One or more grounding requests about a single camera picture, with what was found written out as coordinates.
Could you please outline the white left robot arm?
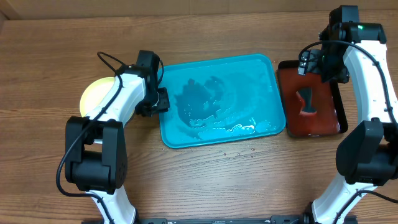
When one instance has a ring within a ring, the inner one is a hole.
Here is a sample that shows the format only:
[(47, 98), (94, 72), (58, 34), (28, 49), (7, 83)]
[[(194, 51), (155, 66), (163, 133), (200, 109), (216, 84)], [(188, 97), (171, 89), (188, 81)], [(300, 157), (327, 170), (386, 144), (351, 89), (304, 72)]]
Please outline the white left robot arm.
[(124, 188), (124, 127), (134, 114), (151, 117), (169, 110), (167, 89), (159, 86), (164, 64), (153, 51), (140, 50), (136, 63), (121, 63), (112, 71), (112, 85), (105, 88), (105, 80), (97, 80), (81, 98), (94, 108), (67, 121), (55, 182), (67, 197), (92, 198), (102, 215), (99, 223), (139, 223)]

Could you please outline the orange sponge with dark scourer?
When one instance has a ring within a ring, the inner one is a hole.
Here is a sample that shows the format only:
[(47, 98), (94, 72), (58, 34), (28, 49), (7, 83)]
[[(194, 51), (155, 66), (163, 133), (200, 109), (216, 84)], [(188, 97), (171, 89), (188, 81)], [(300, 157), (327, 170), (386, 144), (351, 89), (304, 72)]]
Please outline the orange sponge with dark scourer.
[(302, 88), (296, 92), (299, 101), (302, 103), (300, 109), (300, 115), (302, 116), (312, 116), (317, 113), (316, 109), (312, 106), (312, 89)]

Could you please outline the yellow-green plate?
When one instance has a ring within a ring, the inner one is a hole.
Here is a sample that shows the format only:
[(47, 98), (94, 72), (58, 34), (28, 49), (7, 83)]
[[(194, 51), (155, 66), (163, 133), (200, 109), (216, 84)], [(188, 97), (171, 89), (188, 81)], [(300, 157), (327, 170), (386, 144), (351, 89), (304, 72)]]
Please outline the yellow-green plate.
[[(104, 105), (108, 103), (108, 101), (114, 96), (116, 90), (119, 87), (119, 82), (117, 81), (117, 85), (113, 87), (115, 78), (113, 77), (105, 77), (100, 78), (99, 80), (90, 84), (85, 91), (83, 92), (80, 98), (80, 114), (82, 117), (90, 117), (93, 119), (97, 113), (94, 112), (93, 115), (90, 114), (94, 109), (99, 107), (99, 111), (101, 111), (102, 106), (100, 103), (105, 99)], [(116, 113), (116, 105), (117, 102), (126, 101), (127, 99), (127, 91), (122, 87), (121, 92), (118, 94), (116, 99), (113, 101), (111, 106), (106, 110), (106, 112), (98, 119), (99, 121), (108, 121), (110, 119), (115, 119), (116, 121), (129, 121), (134, 114), (134, 110), (131, 111), (130, 115), (120, 116)]]

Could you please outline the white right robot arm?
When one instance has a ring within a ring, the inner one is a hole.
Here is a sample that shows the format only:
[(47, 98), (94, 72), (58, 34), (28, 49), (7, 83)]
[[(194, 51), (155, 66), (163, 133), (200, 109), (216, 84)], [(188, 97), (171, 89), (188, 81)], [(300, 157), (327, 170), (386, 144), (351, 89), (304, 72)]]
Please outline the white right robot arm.
[(318, 41), (301, 50), (298, 73), (322, 82), (352, 82), (358, 125), (336, 151), (337, 174), (311, 202), (300, 223), (356, 223), (349, 211), (366, 195), (397, 178), (397, 97), (389, 74), (386, 35), (378, 23), (362, 23), (357, 6), (330, 12)]

